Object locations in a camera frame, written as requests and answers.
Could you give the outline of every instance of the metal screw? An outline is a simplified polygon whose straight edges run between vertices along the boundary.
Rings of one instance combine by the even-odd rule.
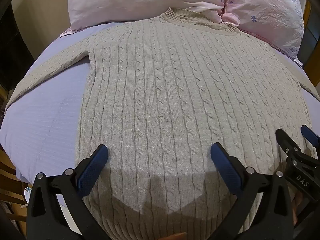
[[[252,168],[252,167],[247,167],[245,170],[249,174],[254,174],[254,168]]]
[[[277,171],[276,172],[276,175],[279,177],[279,178],[282,178],[283,177],[283,173],[281,171]]]
[[[73,169],[66,169],[65,171],[64,171],[64,174],[66,174],[66,175],[71,175],[73,173]]]
[[[43,173],[42,172],[38,173],[37,176],[36,176],[37,179],[41,179],[42,177],[43,177]]]

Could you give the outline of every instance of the bed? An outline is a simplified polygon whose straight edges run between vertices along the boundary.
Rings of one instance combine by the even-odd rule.
[[[78,41],[121,24],[100,24],[57,38],[27,75]],[[307,77],[299,64],[286,56],[283,58]],[[32,184],[39,172],[53,176],[75,167],[75,141],[88,73],[89,58],[85,57],[26,93],[7,110],[0,130],[0,143],[16,166],[18,179]],[[300,93],[307,104],[312,129],[320,134],[320,102],[303,88]],[[62,198],[59,201],[65,206]]]

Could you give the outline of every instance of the cable knit pattern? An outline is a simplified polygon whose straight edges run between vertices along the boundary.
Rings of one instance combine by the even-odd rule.
[[[109,149],[84,201],[114,240],[207,239],[235,201],[210,159],[214,142],[267,174],[284,168],[276,129],[309,147],[301,86],[319,98],[309,81],[263,41],[181,9],[71,46],[26,76],[9,105],[87,55],[75,160]]]

